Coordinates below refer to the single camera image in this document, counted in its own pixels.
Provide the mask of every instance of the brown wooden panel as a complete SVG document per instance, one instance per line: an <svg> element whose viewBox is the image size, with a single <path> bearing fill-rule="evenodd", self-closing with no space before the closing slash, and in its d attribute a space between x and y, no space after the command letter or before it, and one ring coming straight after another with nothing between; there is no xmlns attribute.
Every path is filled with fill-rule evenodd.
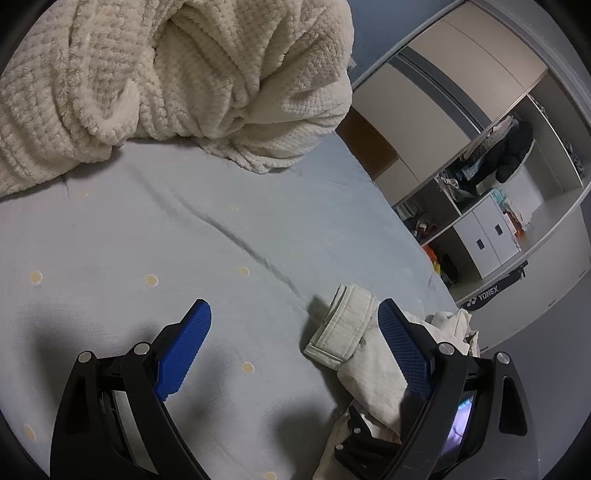
<svg viewBox="0 0 591 480"><path fill-rule="evenodd" d="M394 147L353 107L336 132L372 180L399 159Z"/></svg>

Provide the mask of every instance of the beige wardrobe panel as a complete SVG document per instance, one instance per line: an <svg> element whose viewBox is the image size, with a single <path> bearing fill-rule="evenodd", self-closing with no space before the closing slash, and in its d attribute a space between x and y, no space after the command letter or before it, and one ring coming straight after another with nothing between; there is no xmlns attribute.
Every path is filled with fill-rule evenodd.
<svg viewBox="0 0 591 480"><path fill-rule="evenodd" d="M354 91L353 107L396 149L419 182L470 142L426 93L389 63Z"/></svg>
<svg viewBox="0 0 591 480"><path fill-rule="evenodd" d="M529 89L548 69L517 35L474 4L461 5L443 20L496 58L524 89Z"/></svg>
<svg viewBox="0 0 591 480"><path fill-rule="evenodd" d="M410 47L451 78L493 122L525 91L503 65L447 22L433 24Z"/></svg>
<svg viewBox="0 0 591 480"><path fill-rule="evenodd" d="M418 187L418 180L401 159L395 161L374 182L390 204L396 205Z"/></svg>

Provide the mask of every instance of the blanket fold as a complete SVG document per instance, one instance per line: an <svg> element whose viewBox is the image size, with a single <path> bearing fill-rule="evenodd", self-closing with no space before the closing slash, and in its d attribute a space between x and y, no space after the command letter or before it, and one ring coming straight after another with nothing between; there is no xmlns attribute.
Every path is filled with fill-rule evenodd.
<svg viewBox="0 0 591 480"><path fill-rule="evenodd" d="M352 43L346 0L58 0L0 78L0 196L133 137L288 167L347 113Z"/></svg>

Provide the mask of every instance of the silver screw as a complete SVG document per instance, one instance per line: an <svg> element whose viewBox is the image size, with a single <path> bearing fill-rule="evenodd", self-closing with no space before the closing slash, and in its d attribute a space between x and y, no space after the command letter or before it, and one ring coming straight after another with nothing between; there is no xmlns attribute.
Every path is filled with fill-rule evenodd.
<svg viewBox="0 0 591 480"><path fill-rule="evenodd" d="M90 353L90 352L82 352L80 355L78 355L78 361L81 364L85 364L91 358L92 358L92 353Z"/></svg>
<svg viewBox="0 0 591 480"><path fill-rule="evenodd" d="M504 365L507 365L509 362L511 362L511 357L505 352L499 352L496 354L496 359Z"/></svg>
<svg viewBox="0 0 591 480"><path fill-rule="evenodd" d="M443 353L443 355L453 355L453 352L456 349L453 347L451 343L440 343L439 344L439 351Z"/></svg>
<svg viewBox="0 0 591 480"><path fill-rule="evenodd" d="M134 353L136 355L145 355L150 351L150 344L149 343L138 343L134 346Z"/></svg>

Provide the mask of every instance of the light blue bed sheet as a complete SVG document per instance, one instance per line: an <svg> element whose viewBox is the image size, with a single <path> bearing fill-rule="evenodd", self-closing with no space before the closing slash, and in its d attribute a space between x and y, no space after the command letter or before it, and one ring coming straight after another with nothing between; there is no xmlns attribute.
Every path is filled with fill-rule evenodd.
<svg viewBox="0 0 591 480"><path fill-rule="evenodd" d="M211 331L166 401L183 438L213 480L311 478L349 402L301 353L323 303L354 282L417 316L455 311L427 256L336 135L264 176L185 141L114 157L0 201L12 430L48 471L77 354L123 354L203 298Z"/></svg>

